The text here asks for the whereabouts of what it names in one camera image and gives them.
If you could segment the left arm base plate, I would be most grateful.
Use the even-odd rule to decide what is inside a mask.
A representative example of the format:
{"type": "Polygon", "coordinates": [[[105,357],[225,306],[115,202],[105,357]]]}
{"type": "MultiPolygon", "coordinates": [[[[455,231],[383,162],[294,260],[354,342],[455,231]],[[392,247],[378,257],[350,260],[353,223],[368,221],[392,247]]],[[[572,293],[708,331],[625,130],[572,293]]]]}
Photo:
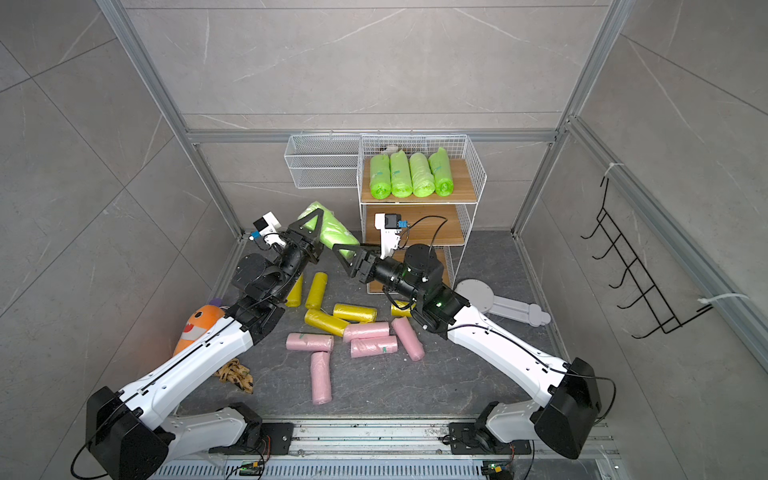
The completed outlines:
{"type": "Polygon", "coordinates": [[[287,455],[294,427],[290,422],[248,424],[236,446],[245,453],[261,453],[264,456],[287,455]]]}

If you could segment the green roll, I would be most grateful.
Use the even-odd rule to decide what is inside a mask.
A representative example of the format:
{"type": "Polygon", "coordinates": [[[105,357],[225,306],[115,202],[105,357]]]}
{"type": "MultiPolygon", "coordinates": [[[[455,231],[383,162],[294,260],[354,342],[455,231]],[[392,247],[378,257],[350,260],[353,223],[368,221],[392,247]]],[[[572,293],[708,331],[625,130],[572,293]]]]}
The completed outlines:
{"type": "Polygon", "coordinates": [[[391,195],[390,158],[387,154],[378,154],[370,159],[369,189],[376,200],[391,195]]]}
{"type": "Polygon", "coordinates": [[[403,150],[390,156],[390,183],[391,193],[396,198],[407,198],[413,194],[409,159],[403,150]]]}
{"type": "Polygon", "coordinates": [[[427,157],[417,152],[409,159],[413,195],[425,198],[435,192],[435,180],[427,157]]]}
{"type": "Polygon", "coordinates": [[[450,196],[454,191],[454,179],[448,152],[445,148],[439,147],[429,157],[428,162],[434,177],[435,193],[441,197],[450,196]]]}

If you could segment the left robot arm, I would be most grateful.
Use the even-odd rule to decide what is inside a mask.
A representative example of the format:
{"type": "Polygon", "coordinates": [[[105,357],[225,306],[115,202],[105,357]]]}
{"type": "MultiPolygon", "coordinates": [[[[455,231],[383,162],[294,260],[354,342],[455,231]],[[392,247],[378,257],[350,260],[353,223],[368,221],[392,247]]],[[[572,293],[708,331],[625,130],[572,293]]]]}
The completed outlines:
{"type": "Polygon", "coordinates": [[[198,386],[269,335],[307,264],[319,260],[324,212],[316,208],[277,238],[284,243],[270,261],[241,259],[232,279],[237,302],[192,345],[154,371],[118,390],[103,387],[86,404],[84,450],[112,479],[147,479],[177,457],[211,449],[253,454],[266,445],[262,419],[243,404],[193,416],[174,410],[198,386]]]}

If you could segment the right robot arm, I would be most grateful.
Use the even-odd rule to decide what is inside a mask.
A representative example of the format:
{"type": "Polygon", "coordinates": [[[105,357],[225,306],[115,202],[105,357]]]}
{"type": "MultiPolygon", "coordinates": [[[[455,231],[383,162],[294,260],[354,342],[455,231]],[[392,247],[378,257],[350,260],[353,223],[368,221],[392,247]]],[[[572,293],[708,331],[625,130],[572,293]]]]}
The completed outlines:
{"type": "Polygon", "coordinates": [[[477,354],[530,396],[528,402],[489,403],[466,436],[470,447],[493,453],[538,440],[567,459],[580,456],[601,410],[589,363],[549,355],[488,319],[444,283],[444,266],[427,245],[409,247],[403,260],[383,258],[368,245],[336,244],[332,250],[350,277],[403,297],[424,330],[477,354]]]}

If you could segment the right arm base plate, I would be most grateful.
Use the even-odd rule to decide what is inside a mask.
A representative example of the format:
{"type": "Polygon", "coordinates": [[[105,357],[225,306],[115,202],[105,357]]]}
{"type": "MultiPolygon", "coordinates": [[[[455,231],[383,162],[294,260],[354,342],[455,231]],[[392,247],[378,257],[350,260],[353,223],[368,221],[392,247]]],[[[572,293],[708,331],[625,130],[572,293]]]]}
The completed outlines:
{"type": "Polygon", "coordinates": [[[497,440],[486,429],[473,422],[452,422],[448,433],[440,441],[450,447],[453,455],[529,455],[533,452],[530,441],[515,440],[509,443],[497,440]]]}

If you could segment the yellow roll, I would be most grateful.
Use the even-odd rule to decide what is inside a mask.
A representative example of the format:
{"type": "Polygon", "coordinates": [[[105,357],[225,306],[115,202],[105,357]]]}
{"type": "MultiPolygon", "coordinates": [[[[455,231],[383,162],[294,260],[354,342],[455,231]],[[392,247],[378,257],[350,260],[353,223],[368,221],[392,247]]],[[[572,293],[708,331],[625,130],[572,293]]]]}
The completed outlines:
{"type": "Polygon", "coordinates": [[[307,309],[321,309],[328,284],[328,275],[325,272],[317,272],[313,279],[305,302],[307,309]]]}
{"type": "Polygon", "coordinates": [[[286,297],[285,305],[289,308],[297,308],[302,304],[304,275],[300,274],[295,284],[286,297]]]}

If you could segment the green roll diagonal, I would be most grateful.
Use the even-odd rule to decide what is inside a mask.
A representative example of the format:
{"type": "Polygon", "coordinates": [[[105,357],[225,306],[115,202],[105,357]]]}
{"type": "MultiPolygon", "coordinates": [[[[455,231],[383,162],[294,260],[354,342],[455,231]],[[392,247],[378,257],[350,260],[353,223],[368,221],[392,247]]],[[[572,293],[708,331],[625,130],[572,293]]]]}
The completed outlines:
{"type": "Polygon", "coordinates": [[[319,238],[328,249],[336,245],[359,245],[357,238],[335,217],[334,213],[320,202],[312,202],[299,216],[298,220],[320,209],[323,212],[319,238]]]}

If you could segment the yellow roll diagonal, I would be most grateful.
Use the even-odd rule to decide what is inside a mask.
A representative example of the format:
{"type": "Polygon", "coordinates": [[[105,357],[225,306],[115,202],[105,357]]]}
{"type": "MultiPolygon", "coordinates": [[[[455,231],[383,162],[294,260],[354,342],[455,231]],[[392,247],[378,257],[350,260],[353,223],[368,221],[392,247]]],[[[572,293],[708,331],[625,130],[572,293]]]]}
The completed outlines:
{"type": "Polygon", "coordinates": [[[320,309],[308,309],[304,321],[307,325],[323,330],[329,334],[342,337],[350,325],[346,320],[326,314],[320,309]]]}

